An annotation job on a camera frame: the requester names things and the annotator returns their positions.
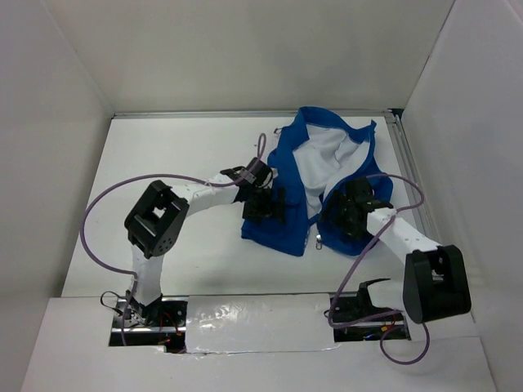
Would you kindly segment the blue jacket with white lining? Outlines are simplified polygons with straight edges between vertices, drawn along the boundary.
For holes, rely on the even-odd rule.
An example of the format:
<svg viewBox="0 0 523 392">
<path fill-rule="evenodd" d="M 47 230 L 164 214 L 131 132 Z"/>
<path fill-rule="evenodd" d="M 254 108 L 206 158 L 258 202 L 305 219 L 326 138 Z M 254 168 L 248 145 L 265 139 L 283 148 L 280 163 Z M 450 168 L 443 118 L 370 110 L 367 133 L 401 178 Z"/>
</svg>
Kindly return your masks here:
<svg viewBox="0 0 523 392">
<path fill-rule="evenodd" d="M 309 230 L 317 227 L 323 245 L 348 256 L 357 256 L 372 239 L 350 238 L 334 223 L 323 222 L 321 212 L 335 192 L 344 192 L 351 180 L 368 176 L 378 199 L 391 200 L 393 184 L 382 176 L 374 157 L 377 124 L 370 121 L 361 128 L 348 125 L 327 109 L 301 107 L 294 120 L 283 127 L 278 144 L 267 164 L 277 175 L 274 194 L 285 191 L 284 223 L 263 218 L 255 223 L 245 220 L 241 237 L 264 247 L 292 256 L 306 250 Z"/>
</svg>

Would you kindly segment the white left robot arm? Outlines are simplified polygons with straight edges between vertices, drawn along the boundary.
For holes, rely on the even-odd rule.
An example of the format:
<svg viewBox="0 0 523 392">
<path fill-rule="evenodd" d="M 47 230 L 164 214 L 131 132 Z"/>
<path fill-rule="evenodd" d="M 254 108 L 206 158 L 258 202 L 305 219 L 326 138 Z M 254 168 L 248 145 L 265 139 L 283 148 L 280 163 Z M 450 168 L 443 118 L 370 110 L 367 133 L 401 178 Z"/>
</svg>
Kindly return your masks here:
<svg viewBox="0 0 523 392">
<path fill-rule="evenodd" d="M 166 185 L 151 182 L 124 221 L 132 245 L 132 283 L 128 290 L 132 316 L 150 326 L 161 316 L 164 255 L 175 245 L 189 216 L 212 207 L 242 203 L 242 218 L 260 224 L 264 218 L 284 223 L 285 190 L 277 189 L 274 172 L 254 158 L 246 167 L 225 169 L 207 180 Z"/>
</svg>

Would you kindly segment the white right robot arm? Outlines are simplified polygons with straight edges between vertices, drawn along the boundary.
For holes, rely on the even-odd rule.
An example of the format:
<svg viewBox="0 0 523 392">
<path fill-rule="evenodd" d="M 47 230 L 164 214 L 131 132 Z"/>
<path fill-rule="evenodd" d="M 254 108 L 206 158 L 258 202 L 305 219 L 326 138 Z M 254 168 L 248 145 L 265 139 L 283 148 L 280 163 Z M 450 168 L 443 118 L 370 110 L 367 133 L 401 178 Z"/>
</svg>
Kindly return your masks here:
<svg viewBox="0 0 523 392">
<path fill-rule="evenodd" d="M 403 314 L 417 324 L 467 314 L 472 309 L 463 254 L 454 245 L 443 246 L 426 237 L 398 216 L 398 209 L 378 199 L 369 182 L 361 177 L 335 190 L 321 219 L 333 224 L 349 238 L 371 235 L 364 248 L 384 243 L 402 262 L 403 281 L 378 279 L 363 284 L 363 296 L 356 302 L 361 318 L 337 323 L 333 301 L 327 313 L 334 328 L 386 319 Z"/>
</svg>

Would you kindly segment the white taped cover panel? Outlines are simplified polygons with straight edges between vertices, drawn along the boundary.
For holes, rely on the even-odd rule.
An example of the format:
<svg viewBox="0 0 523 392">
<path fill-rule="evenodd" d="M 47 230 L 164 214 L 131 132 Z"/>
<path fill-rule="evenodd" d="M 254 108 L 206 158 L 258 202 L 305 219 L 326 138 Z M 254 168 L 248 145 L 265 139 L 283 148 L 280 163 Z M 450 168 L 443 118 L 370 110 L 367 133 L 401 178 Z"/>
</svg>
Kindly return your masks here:
<svg viewBox="0 0 523 392">
<path fill-rule="evenodd" d="M 191 354 L 317 352 L 336 347 L 324 316 L 327 294 L 192 296 L 186 313 Z"/>
</svg>

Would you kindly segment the aluminium right side rail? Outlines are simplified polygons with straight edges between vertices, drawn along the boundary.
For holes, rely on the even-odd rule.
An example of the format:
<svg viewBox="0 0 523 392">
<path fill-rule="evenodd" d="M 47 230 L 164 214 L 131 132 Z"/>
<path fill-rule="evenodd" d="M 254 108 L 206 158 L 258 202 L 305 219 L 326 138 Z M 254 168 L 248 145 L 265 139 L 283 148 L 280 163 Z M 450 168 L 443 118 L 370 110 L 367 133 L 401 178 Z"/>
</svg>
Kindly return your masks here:
<svg viewBox="0 0 523 392">
<path fill-rule="evenodd" d="M 422 188 L 419 179 L 418 169 L 414 163 L 409 141 L 407 139 L 404 126 L 401 122 L 403 109 L 389 109 L 391 117 L 387 119 L 387 128 L 391 135 L 392 144 L 399 161 L 401 174 L 414 182 L 419 188 Z M 437 232 L 431 221 L 430 211 L 425 199 L 421 207 L 413 211 L 413 217 L 416 225 L 427 236 L 433 239 L 438 239 Z"/>
</svg>

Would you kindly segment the aluminium table edge rail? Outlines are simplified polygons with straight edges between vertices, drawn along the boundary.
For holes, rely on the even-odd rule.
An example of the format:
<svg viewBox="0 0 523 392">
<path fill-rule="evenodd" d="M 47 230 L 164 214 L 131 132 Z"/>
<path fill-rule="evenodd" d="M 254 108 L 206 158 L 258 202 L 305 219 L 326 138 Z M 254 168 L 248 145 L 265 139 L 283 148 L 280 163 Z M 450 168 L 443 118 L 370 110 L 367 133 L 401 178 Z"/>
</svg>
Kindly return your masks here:
<svg viewBox="0 0 523 392">
<path fill-rule="evenodd" d="M 401 118 L 404 109 L 331 109 L 340 117 L 386 117 Z M 113 119 L 135 118 L 246 118 L 246 117 L 291 117 L 297 110 L 215 110 L 215 111 L 154 111 L 154 112 L 121 112 Z"/>
</svg>

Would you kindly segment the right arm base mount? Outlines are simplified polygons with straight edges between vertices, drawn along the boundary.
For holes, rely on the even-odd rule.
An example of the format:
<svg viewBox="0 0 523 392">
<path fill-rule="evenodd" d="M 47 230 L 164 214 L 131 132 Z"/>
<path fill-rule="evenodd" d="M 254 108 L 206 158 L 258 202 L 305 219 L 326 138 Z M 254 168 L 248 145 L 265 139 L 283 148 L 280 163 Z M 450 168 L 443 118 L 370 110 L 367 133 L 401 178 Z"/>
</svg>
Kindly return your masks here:
<svg viewBox="0 0 523 392">
<path fill-rule="evenodd" d="M 342 294 L 333 312 L 334 323 L 349 323 L 357 319 L 368 318 L 354 326 L 333 330 L 336 343 L 379 341 L 389 331 L 386 340 L 408 340 L 409 332 L 402 314 L 390 314 L 378 317 L 381 313 L 391 311 L 389 308 L 377 308 L 362 292 Z"/>
</svg>

